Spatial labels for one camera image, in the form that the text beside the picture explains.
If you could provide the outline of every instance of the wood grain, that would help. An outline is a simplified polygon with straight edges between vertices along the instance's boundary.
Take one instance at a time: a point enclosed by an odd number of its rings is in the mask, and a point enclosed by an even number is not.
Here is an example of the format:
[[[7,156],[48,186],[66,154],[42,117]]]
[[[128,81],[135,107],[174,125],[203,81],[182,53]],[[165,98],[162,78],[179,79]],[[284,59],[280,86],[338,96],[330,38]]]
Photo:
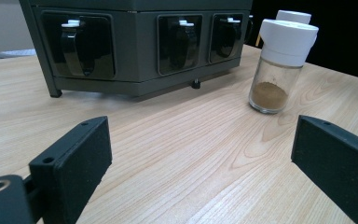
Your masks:
[[[142,97],[64,91],[50,98],[36,57],[0,60],[0,175],[85,119],[109,118],[113,164],[78,223],[351,223],[294,164],[298,115],[358,135],[358,78],[306,64],[282,113],[248,94],[260,51],[241,66]]]

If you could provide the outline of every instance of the dark background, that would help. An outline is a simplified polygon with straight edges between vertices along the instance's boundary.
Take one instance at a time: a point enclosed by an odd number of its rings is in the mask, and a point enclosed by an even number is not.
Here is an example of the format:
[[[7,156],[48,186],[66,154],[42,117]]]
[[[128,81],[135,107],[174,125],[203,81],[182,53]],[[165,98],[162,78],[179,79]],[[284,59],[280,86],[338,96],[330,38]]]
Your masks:
[[[254,0],[248,45],[255,45],[262,20],[275,19],[280,9],[309,13],[310,25],[319,27],[308,63],[358,77],[358,1]]]

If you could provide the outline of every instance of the white cap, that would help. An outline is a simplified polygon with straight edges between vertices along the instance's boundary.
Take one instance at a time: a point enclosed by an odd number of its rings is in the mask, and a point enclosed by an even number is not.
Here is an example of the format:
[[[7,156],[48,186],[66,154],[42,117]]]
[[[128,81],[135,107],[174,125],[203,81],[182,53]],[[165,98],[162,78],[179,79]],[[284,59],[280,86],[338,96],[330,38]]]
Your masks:
[[[263,20],[260,35],[264,46],[261,57],[267,61],[302,66],[316,40],[319,28],[295,21]]]
[[[310,14],[296,11],[279,10],[277,21],[296,21],[304,24],[310,23]]]

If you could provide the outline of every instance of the brown powder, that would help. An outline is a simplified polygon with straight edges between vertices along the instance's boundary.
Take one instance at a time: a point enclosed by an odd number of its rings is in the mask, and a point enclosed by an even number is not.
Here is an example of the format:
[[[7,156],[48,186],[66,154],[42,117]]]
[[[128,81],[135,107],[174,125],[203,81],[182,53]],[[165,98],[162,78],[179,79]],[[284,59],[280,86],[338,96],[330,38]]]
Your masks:
[[[255,85],[252,100],[255,104],[266,109],[280,109],[286,103],[287,94],[277,85],[261,82]]]

